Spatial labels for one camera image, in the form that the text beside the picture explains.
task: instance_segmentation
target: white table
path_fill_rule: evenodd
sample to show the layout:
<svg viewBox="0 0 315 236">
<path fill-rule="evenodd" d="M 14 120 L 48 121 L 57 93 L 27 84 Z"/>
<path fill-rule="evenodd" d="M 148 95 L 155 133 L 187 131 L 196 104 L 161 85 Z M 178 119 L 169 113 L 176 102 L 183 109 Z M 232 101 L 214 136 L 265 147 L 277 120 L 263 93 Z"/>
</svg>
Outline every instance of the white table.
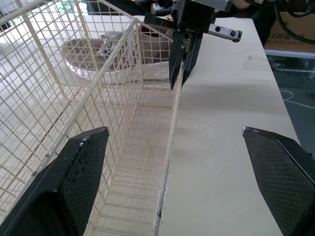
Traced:
<svg viewBox="0 0 315 236">
<path fill-rule="evenodd" d="M 241 131 L 297 136 L 252 20 L 216 24 L 243 37 L 232 43 L 204 35 L 183 86 L 162 235 L 279 236 Z"/>
</svg>

